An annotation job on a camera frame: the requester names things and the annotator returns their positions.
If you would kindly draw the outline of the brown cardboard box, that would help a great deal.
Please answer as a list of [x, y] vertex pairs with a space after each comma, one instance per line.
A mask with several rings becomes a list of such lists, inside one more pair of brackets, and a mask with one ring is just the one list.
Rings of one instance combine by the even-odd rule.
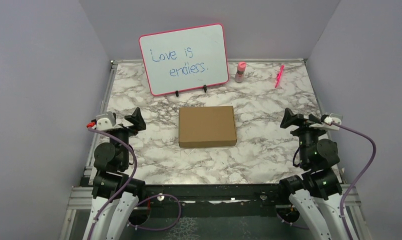
[[237, 143], [233, 106], [181, 107], [178, 144], [181, 148], [232, 147]]

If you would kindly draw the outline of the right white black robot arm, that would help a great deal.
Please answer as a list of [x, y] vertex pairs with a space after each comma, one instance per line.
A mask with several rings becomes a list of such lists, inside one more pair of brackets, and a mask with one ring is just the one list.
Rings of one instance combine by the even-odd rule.
[[278, 199], [291, 203], [317, 240], [356, 240], [354, 226], [347, 216], [345, 196], [332, 167], [340, 162], [337, 143], [320, 138], [327, 131], [339, 130], [342, 117], [337, 114], [320, 118], [310, 114], [284, 111], [280, 127], [296, 126], [291, 135], [299, 139], [294, 166], [304, 170], [279, 181]]

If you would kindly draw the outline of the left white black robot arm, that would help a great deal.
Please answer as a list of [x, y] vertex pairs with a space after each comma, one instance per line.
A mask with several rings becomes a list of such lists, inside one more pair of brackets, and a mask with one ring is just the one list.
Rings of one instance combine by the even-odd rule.
[[111, 111], [97, 115], [88, 125], [90, 132], [108, 137], [94, 152], [94, 167], [90, 219], [83, 239], [117, 240], [133, 211], [146, 199], [145, 181], [135, 179], [137, 158], [129, 138], [146, 130], [146, 123], [137, 107], [117, 123]]

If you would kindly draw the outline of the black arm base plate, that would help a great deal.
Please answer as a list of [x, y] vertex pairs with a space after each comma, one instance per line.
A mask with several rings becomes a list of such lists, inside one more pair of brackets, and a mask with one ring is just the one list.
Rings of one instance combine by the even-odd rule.
[[294, 223], [300, 213], [275, 183], [264, 184], [148, 184], [130, 215], [133, 224], [148, 218], [281, 217]]

